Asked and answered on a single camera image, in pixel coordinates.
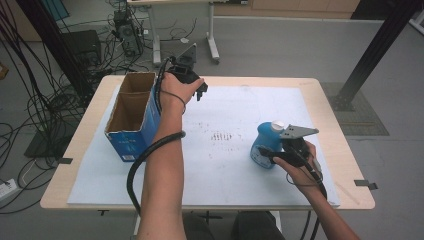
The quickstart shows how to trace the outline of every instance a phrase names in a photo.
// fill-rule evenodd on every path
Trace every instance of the black metal pole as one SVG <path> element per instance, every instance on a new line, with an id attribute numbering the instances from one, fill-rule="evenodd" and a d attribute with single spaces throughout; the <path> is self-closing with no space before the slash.
<path id="1" fill-rule="evenodd" d="M 352 110 L 351 102 L 384 54 L 402 32 L 422 0 L 398 1 L 337 96 L 329 97 L 335 111 Z"/>
<path id="2" fill-rule="evenodd" d="M 42 0 L 16 0 L 16 2 L 50 50 L 50 53 L 79 95 L 83 105 L 87 107 L 94 95 L 94 90 L 83 73 L 83 67 L 63 41 L 56 22 L 44 7 Z"/>

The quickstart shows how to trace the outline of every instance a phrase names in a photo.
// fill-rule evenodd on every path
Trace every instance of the blue bottle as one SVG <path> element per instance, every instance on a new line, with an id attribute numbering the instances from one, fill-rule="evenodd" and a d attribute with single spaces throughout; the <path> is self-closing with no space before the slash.
<path id="1" fill-rule="evenodd" d="M 281 152 L 283 146 L 280 134 L 284 131 L 284 124 L 281 121 L 264 122 L 258 126 L 258 137 L 253 142 L 250 150 L 250 157 L 261 167 L 270 169 L 273 164 L 268 157 L 262 156 L 259 147 L 266 148 L 272 152 Z"/>

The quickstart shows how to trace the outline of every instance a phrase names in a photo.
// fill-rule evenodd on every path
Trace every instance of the white bottle cap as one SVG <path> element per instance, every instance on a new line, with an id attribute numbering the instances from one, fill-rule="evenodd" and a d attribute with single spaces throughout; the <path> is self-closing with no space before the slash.
<path id="1" fill-rule="evenodd" d="M 281 133 L 282 131 L 284 131 L 284 123 L 280 120 L 272 121 L 271 129 L 273 132 Z"/>

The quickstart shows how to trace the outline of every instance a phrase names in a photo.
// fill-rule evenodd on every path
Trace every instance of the white paper sheet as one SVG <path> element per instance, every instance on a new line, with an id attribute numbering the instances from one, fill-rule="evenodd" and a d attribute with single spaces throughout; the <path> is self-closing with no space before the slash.
<path id="1" fill-rule="evenodd" d="M 69 204 L 131 205 L 126 179 L 131 163 L 124 163 L 104 136 L 117 91 L 82 160 Z M 249 153 L 262 122 L 282 120 L 314 127 L 298 88 L 209 87 L 199 102 L 187 104 L 183 129 L 185 186 L 183 205 L 220 208 L 309 206 L 279 166 L 268 170 Z M 331 205 L 340 201 L 316 135 L 305 137 L 317 147 L 317 158 Z M 134 179 L 140 200 L 143 164 Z"/>

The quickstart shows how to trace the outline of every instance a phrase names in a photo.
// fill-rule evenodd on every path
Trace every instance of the bracelet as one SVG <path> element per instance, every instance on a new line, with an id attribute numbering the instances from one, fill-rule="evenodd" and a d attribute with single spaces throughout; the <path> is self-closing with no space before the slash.
<path id="1" fill-rule="evenodd" d="M 177 96 L 177 95 L 175 95 L 175 94 L 173 94 L 173 93 L 170 93 L 170 92 L 167 92 L 167 91 L 164 91 L 164 90 L 161 90 L 161 92 L 166 93 L 166 94 L 168 94 L 168 95 L 171 95 L 171 96 L 174 96 L 174 97 L 176 97 L 176 98 L 180 99 L 180 101 L 181 101 L 181 102 L 183 103 L 183 105 L 184 105 L 183 114 L 185 113 L 186 103 L 184 102 L 184 100 L 183 100 L 182 98 L 180 98 L 179 96 Z"/>

